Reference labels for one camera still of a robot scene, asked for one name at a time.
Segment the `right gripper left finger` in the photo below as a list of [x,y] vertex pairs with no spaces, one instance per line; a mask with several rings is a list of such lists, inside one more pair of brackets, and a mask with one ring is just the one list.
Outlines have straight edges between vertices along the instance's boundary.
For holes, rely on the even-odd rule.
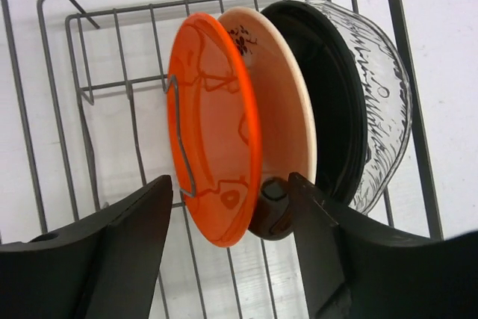
[[1,246],[2,318],[147,318],[173,206],[163,175],[77,222]]

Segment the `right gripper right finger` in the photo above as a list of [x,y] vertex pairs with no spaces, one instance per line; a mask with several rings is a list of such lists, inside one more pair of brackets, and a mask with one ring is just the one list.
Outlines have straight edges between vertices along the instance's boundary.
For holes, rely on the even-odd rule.
[[475,318],[477,234],[440,241],[377,222],[289,175],[310,318]]

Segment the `cream floral plate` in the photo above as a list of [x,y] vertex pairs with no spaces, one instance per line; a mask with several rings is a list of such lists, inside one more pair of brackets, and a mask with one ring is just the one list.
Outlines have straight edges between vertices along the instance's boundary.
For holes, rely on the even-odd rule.
[[261,121],[261,187],[249,231],[279,241],[293,231],[288,176],[317,175],[317,132],[311,98],[297,60],[262,13],[233,7],[220,15],[249,73]]

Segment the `black plate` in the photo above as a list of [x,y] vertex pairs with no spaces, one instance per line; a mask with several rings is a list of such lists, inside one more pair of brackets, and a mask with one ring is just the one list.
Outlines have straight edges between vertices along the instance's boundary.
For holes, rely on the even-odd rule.
[[304,1],[278,1],[262,10],[299,64],[317,132],[313,183],[349,205],[358,190],[367,152],[364,92],[356,62],[332,21]]

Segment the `orange plate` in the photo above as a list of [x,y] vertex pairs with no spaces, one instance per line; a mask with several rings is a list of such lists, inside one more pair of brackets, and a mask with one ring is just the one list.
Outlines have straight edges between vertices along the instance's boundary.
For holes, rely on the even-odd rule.
[[179,27],[167,74],[170,146],[179,187],[202,235],[231,247],[258,200],[262,138],[252,82],[228,31],[194,13]]

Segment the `clear glass plate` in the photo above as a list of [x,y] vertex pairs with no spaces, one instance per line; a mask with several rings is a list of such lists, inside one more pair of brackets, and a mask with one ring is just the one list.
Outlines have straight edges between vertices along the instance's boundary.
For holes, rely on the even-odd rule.
[[412,131],[411,85],[389,36],[373,21],[327,0],[308,0],[338,30],[364,93],[367,159],[350,207],[368,214],[405,155]]

